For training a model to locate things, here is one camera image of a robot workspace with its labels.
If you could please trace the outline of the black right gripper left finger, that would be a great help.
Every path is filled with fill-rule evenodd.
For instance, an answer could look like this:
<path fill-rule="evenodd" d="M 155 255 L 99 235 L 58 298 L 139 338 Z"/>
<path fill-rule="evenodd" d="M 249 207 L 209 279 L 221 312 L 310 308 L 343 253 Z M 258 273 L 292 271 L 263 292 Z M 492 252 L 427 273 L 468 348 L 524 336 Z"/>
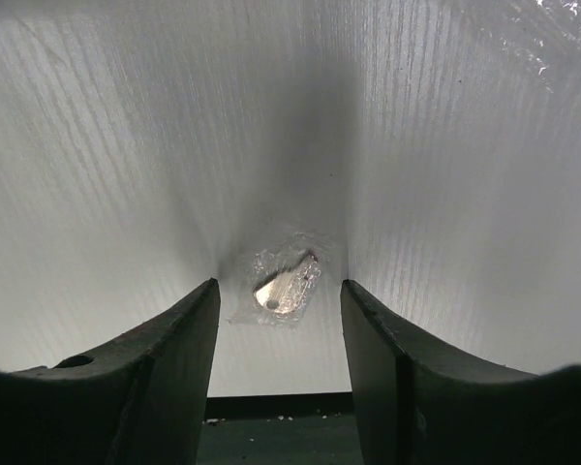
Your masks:
<path fill-rule="evenodd" d="M 0 464 L 194 464 L 221 296 L 209 279 L 54 367 L 0 371 Z"/>

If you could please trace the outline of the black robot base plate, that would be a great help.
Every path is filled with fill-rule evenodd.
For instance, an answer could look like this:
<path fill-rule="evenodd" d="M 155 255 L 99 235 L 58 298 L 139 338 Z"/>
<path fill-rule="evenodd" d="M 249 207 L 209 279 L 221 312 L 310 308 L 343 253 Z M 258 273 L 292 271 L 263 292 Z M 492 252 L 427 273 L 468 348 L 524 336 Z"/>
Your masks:
<path fill-rule="evenodd" d="M 348 392 L 211 397 L 198 464 L 361 464 Z"/>

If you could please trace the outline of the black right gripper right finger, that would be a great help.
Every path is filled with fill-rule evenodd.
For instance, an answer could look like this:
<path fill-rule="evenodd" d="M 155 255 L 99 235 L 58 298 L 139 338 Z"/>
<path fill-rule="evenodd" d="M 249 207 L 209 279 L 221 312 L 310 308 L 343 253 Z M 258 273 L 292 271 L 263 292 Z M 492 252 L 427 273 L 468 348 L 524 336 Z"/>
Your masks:
<path fill-rule="evenodd" d="M 466 353 L 353 280 L 343 335 L 367 464 L 581 464 L 581 365 L 536 375 Z"/>

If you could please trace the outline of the small silver key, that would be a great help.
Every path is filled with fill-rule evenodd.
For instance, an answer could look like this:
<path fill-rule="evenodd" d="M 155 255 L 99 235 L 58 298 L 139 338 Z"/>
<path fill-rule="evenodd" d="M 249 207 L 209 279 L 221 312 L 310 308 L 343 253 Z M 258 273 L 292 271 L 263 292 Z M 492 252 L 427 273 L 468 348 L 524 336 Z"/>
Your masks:
<path fill-rule="evenodd" d="M 330 258 L 329 243 L 307 232 L 241 253 L 231 266 L 238 284 L 229 323 L 297 328 L 329 269 Z"/>

